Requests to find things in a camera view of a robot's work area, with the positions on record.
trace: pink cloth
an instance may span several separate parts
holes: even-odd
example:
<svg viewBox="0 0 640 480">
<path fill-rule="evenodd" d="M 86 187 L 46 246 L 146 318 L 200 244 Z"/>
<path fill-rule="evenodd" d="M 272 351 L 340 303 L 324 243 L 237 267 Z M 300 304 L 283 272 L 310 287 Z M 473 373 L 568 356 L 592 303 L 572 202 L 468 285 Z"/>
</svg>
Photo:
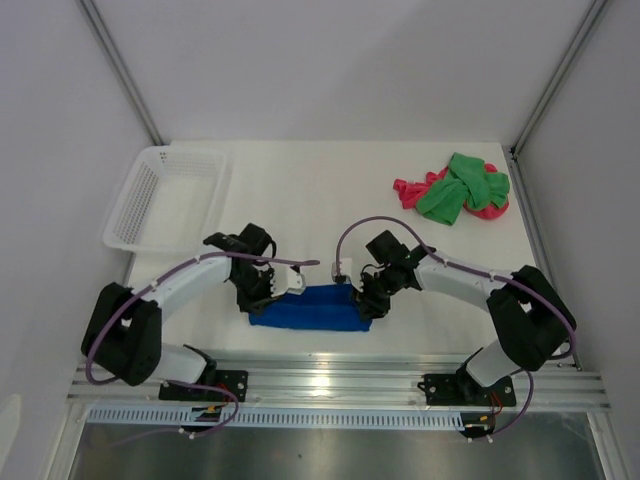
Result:
<svg viewBox="0 0 640 480">
<path fill-rule="evenodd" d="M 495 173 L 498 171 L 495 165 L 492 165 L 491 163 L 485 163 L 484 169 L 487 173 Z M 398 192 L 398 198 L 400 199 L 400 202 L 402 202 L 402 208 L 415 208 L 418 200 L 420 200 L 429 191 L 431 185 L 433 185 L 438 180 L 442 180 L 448 171 L 449 167 L 444 167 L 437 174 L 429 172 L 427 173 L 424 183 L 407 182 L 406 180 L 396 178 L 396 180 L 393 182 L 393 189 Z M 471 215 L 475 215 L 476 217 L 483 218 L 485 220 L 493 220 L 495 218 L 501 217 L 508 208 L 508 200 L 502 208 L 498 208 L 493 203 L 490 203 L 488 207 L 483 208 L 482 210 L 471 210 L 467 206 L 467 202 L 464 203 L 464 209 L 467 212 L 469 212 Z"/>
</svg>

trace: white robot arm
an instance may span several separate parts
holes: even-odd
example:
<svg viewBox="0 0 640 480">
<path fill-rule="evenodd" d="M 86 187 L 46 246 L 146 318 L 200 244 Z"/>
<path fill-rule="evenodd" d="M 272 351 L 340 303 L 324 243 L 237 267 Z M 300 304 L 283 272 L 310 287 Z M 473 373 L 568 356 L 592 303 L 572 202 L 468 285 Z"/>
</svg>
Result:
<svg viewBox="0 0 640 480">
<path fill-rule="evenodd" d="M 107 285 L 96 302 L 82 353 L 129 385 L 148 378 L 196 383 L 210 360 L 191 347 L 162 343 L 163 323 L 189 300 L 227 280 L 235 285 L 243 312 L 260 313 L 284 293 L 301 293 L 304 278 L 296 267 L 261 264 L 258 268 L 255 257 L 269 245 L 275 254 L 271 237 L 249 224 L 240 235 L 212 235 L 194 257 L 139 288 Z M 132 299 L 133 304 L 104 335 L 114 312 Z M 91 358 L 100 335 L 103 338 Z"/>
<path fill-rule="evenodd" d="M 487 311 L 494 322 L 498 340 L 473 355 L 458 371 L 460 388 L 473 396 L 520 370 L 538 370 L 566 341 L 565 325 L 536 298 L 514 288 L 525 285 L 545 304 L 551 304 L 568 319 L 575 320 L 542 273 L 530 266 L 518 272 L 500 272 L 449 258 L 430 248 L 414 250 L 402 245 L 388 230 L 367 244 L 367 250 L 381 265 L 375 273 L 361 272 L 359 281 L 342 259 L 341 273 L 334 280 L 354 285 L 352 298 L 363 320 L 384 317 L 390 299 L 403 288 L 444 293 Z M 522 305 L 529 304 L 525 310 Z"/>
</svg>

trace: green cloth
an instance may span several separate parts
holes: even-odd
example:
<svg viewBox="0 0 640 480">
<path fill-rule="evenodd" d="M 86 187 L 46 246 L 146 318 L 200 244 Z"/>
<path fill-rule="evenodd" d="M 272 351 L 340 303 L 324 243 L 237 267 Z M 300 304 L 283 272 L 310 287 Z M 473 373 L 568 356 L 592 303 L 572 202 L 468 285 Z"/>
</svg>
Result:
<svg viewBox="0 0 640 480">
<path fill-rule="evenodd" d="M 442 180 L 431 185 L 426 195 L 418 200 L 416 210 L 429 220 L 453 225 L 468 197 L 467 186 L 449 171 Z"/>
<path fill-rule="evenodd" d="M 465 202 L 471 210 L 482 210 L 490 203 L 502 208 L 509 188 L 509 177 L 500 172 L 487 173 L 481 158 L 454 153 L 449 171 L 418 200 L 416 210 L 430 220 L 453 225 Z"/>
</svg>

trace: blue cloth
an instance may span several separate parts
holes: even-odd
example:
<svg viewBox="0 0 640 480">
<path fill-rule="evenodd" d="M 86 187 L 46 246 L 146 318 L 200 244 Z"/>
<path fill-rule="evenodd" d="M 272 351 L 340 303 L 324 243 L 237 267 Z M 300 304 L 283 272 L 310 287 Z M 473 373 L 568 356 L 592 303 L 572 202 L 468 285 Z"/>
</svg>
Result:
<svg viewBox="0 0 640 480">
<path fill-rule="evenodd" d="M 251 325 L 294 330 L 368 332 L 371 320 L 361 321 L 351 301 L 351 285 L 307 287 L 301 295 L 287 293 L 265 308 L 262 315 L 249 314 Z"/>
</svg>

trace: white tabletop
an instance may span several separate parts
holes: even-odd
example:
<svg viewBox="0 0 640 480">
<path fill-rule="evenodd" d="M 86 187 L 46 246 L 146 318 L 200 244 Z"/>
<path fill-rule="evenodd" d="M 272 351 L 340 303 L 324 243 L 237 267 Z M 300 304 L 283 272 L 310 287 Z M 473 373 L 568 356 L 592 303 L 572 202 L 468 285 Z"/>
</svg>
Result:
<svg viewBox="0 0 640 480">
<path fill-rule="evenodd" d="M 231 155 L 233 173 L 224 213 L 214 231 L 239 233 L 249 222 L 267 230 L 278 256 L 317 258 L 303 270 L 308 285 L 331 282 L 330 270 L 340 234 L 371 215 L 397 217 L 414 227 L 429 245 L 489 268 L 517 270 L 533 265 L 533 255 L 513 192 L 509 210 L 486 221 L 462 212 L 452 227 L 403 210 L 392 189 L 396 178 L 423 181 L 440 171 L 454 152 L 477 156 L 509 173 L 497 143 L 424 142 L 180 142 L 222 149 Z M 167 218 L 167 229 L 171 218 Z M 415 241 L 402 227 L 372 222 L 345 240 L 342 256 L 359 267 L 371 262 L 365 249 L 385 229 L 411 249 Z M 166 271 L 181 258 L 151 254 L 136 257 L 130 282 L 138 285 Z M 402 291 L 389 314 L 369 332 L 311 332 L 250 326 L 235 303 L 233 285 L 224 284 L 192 300 L 174 314 L 163 341 L 204 349 L 274 353 L 424 353 L 468 354 L 495 339 L 487 313 L 431 292 Z"/>
</svg>

